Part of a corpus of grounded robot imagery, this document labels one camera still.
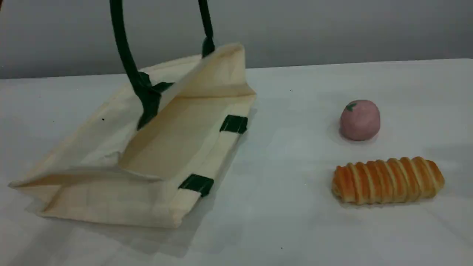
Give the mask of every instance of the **white table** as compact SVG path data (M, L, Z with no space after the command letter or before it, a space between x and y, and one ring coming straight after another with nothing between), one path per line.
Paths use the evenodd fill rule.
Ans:
M251 69L248 80L249 131L174 231L39 218L6 187L126 76L0 80L0 265L472 265L473 60ZM363 144L336 134L358 98L382 116ZM417 155L446 179L432 201L355 208L331 194L339 164Z

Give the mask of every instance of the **green bag handle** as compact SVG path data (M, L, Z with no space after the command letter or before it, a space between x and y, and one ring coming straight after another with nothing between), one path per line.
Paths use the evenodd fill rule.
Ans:
M206 57L215 50L212 22L210 21L207 0L199 0L199 9L205 32L205 39L202 44L202 57ZM131 56L130 47L128 46L128 41L126 39L122 0L110 0L110 12L112 16L115 42L118 47L120 59L122 60L123 67L125 68L131 86L133 87L133 91L136 96L140 98L141 104L143 105L143 115L141 115L137 126L137 129L139 130L158 114L161 93L168 89L173 83L160 82L152 86L149 75L138 71L135 61Z

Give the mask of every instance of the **pink bun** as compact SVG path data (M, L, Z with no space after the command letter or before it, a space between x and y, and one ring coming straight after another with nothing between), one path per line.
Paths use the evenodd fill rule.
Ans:
M350 102L340 117L342 135L354 141L365 141L376 136L381 126L379 109L368 100Z

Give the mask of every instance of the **golden bread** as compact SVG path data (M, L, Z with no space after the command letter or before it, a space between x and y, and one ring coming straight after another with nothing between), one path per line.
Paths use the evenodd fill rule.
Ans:
M402 157L337 166L332 191L346 203L385 204L432 198L444 184L433 161Z

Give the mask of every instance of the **tote bag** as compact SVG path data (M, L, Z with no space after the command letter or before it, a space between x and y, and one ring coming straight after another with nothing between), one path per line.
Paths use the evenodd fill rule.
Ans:
M143 107L126 85L25 180L10 184L45 203L38 215L176 228L209 193L255 99L243 47L143 70L152 83L175 82L148 124L137 130Z

